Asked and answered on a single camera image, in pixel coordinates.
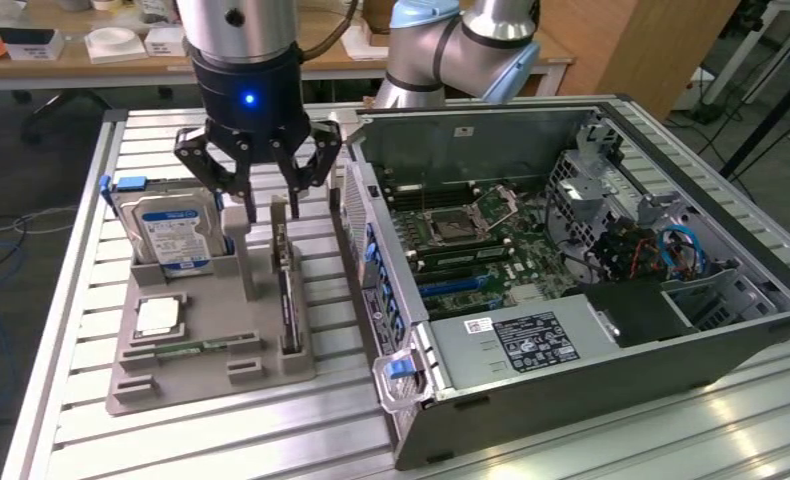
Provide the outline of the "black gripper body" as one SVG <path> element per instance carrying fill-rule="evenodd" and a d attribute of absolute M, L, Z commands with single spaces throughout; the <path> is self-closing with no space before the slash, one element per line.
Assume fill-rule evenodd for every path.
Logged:
<path fill-rule="evenodd" d="M 301 50 L 292 44 L 256 63 L 228 63 L 189 51 L 209 142 L 233 159 L 292 161 L 309 136 L 301 98 Z"/>

